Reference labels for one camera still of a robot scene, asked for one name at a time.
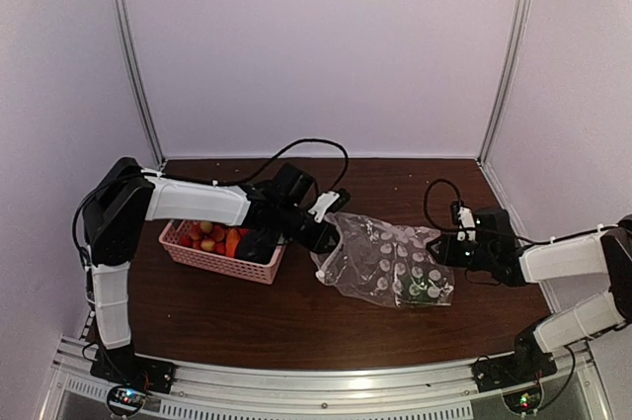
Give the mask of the green fake pepper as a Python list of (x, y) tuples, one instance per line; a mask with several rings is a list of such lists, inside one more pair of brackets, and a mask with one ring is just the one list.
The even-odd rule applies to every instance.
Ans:
[(405, 276), (399, 280), (396, 302), (407, 307), (450, 306), (452, 295), (453, 284), (446, 277)]

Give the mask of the clear zip top bag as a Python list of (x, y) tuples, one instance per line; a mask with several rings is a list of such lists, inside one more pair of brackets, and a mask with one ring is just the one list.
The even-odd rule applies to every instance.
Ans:
[(453, 271), (437, 264), (426, 250), (426, 244), (440, 236), (438, 230), (347, 212), (329, 213), (325, 220), (337, 227), (341, 241), (330, 254), (311, 255), (322, 285), (389, 308), (416, 308), (397, 305), (399, 280), (405, 276), (443, 276), (454, 292)]

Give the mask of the dark purple fake eggplant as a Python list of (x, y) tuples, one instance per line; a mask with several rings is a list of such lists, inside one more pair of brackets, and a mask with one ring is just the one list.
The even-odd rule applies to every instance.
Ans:
[(271, 262), (280, 234), (272, 229), (249, 230), (240, 240), (235, 258), (240, 261), (267, 265)]

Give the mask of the red orange fake tomato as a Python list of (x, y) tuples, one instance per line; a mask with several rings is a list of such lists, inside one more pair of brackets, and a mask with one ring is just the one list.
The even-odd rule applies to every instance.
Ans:
[(225, 255), (234, 258), (240, 242), (240, 231), (237, 228), (230, 228), (225, 237)]

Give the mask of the fake lychee bunch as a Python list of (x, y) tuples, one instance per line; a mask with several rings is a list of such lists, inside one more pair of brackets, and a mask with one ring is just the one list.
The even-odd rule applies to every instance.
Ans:
[(226, 254), (228, 229), (209, 221), (193, 221), (179, 237), (178, 243), (185, 247), (206, 253)]

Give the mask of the pink plastic basket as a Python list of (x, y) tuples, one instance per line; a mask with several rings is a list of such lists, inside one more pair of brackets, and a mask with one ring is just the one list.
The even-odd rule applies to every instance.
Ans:
[(170, 220), (158, 238), (174, 262), (264, 285), (273, 283), (285, 252), (285, 245), (278, 245), (266, 264), (242, 261), (181, 245), (181, 236), (189, 232), (192, 224), (186, 220)]

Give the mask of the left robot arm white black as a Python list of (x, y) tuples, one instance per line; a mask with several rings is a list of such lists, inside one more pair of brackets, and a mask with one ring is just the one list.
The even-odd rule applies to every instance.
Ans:
[(329, 254), (340, 235), (325, 216), (351, 198), (344, 190), (318, 196), (309, 208), (302, 199), (315, 180), (285, 164), (267, 181), (187, 180), (141, 167), (131, 157), (118, 160), (100, 184), (79, 203), (71, 222), (72, 240), (90, 276), (105, 370), (121, 384), (142, 374), (128, 321), (128, 271), (145, 222), (183, 219), (222, 223), (272, 233), (314, 254)]

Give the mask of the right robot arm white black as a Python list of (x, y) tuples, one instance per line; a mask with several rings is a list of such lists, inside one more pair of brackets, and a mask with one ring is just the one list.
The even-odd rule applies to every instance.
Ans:
[(515, 381), (529, 380), (551, 354), (577, 341), (620, 330), (631, 323), (631, 219), (546, 241), (518, 236), (501, 208), (452, 206), (451, 228), (427, 243), (443, 266), (486, 272), (497, 283), (521, 288), (554, 279), (606, 275), (608, 288), (531, 325), (514, 341), (506, 363)]

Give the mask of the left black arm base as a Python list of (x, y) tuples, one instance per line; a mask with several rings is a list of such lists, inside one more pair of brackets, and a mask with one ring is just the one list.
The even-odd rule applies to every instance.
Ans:
[(167, 361), (135, 354), (133, 345), (106, 349), (98, 348), (90, 374), (112, 383), (130, 386), (142, 392), (169, 394), (176, 366)]

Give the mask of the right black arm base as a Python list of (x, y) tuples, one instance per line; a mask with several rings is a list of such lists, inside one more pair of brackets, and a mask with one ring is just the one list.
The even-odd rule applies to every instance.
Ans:
[(471, 365), (479, 392), (536, 382), (557, 373), (553, 356), (543, 352), (535, 340), (535, 327), (525, 328), (514, 338), (511, 353), (496, 358), (482, 356)]

